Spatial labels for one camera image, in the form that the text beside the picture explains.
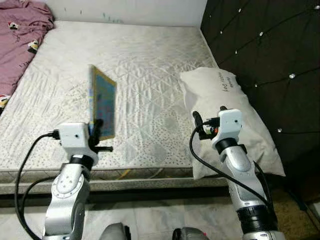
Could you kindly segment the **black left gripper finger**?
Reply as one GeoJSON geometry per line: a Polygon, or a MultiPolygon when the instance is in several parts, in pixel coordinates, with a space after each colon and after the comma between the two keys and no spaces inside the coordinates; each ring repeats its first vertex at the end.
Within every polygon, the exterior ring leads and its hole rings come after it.
{"type": "Polygon", "coordinates": [[[90,128],[90,147],[98,146],[101,137],[101,129],[104,124],[103,119],[94,119],[90,128]]]}

